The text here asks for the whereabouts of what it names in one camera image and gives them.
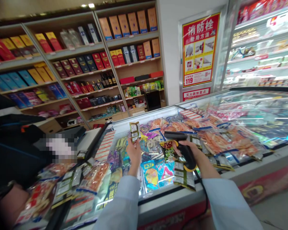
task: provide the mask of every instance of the fire hydrant sign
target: fire hydrant sign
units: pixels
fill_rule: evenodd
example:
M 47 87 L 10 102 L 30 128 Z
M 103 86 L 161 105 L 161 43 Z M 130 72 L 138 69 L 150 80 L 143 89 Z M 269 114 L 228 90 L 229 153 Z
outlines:
M 211 82 L 220 13 L 182 25 L 183 87 Z
M 183 101 L 191 100 L 196 97 L 205 96 L 205 95 L 208 95 L 209 93 L 210 93 L 210 87 L 204 88 L 204 89 L 193 90 L 189 92 L 184 92 Z

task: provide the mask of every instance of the barcode scanner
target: barcode scanner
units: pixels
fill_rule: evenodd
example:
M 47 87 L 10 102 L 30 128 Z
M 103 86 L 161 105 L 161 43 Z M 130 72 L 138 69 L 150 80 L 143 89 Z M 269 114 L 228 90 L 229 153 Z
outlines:
M 165 131 L 164 137 L 168 140 L 173 140 L 173 142 L 176 144 L 177 149 L 181 152 L 182 156 L 186 159 L 186 163 L 184 164 L 184 168 L 188 172 L 193 172 L 196 169 L 196 161 L 194 159 L 192 150 L 187 145 L 179 144 L 179 141 L 185 141 L 188 138 L 187 134 L 180 133 L 180 132 L 170 132 Z

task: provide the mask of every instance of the person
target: person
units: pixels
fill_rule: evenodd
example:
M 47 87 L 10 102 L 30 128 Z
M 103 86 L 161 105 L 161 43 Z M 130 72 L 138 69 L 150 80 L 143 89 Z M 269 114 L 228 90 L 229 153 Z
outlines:
M 209 159 L 194 143 L 189 141 L 179 141 L 179 143 L 188 145 L 192 150 L 207 191 L 216 229 L 263 230 L 236 184 L 231 180 L 222 179 Z M 174 149 L 181 156 L 175 145 Z M 94 230 L 137 229 L 140 189 L 137 173 L 141 164 L 139 140 L 136 141 L 136 147 L 134 147 L 131 139 L 128 139 L 126 152 L 131 161 L 129 173 L 121 178 L 114 199 L 101 212 Z

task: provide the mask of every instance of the light blue sleeve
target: light blue sleeve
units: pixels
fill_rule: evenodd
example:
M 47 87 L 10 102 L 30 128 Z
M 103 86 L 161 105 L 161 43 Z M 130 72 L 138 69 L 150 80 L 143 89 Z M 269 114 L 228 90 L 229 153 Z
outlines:
M 123 176 L 114 199 L 102 210 L 94 230 L 135 230 L 138 224 L 140 181 L 134 176 Z
M 217 230 L 263 230 L 237 185 L 227 179 L 203 179 Z

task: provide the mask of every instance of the white wall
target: white wall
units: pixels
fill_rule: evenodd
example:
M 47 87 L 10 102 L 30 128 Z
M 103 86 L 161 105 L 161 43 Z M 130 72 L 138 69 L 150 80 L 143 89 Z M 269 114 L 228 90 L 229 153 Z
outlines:
M 168 105 L 180 102 L 178 21 L 226 3 L 227 0 L 157 0 Z

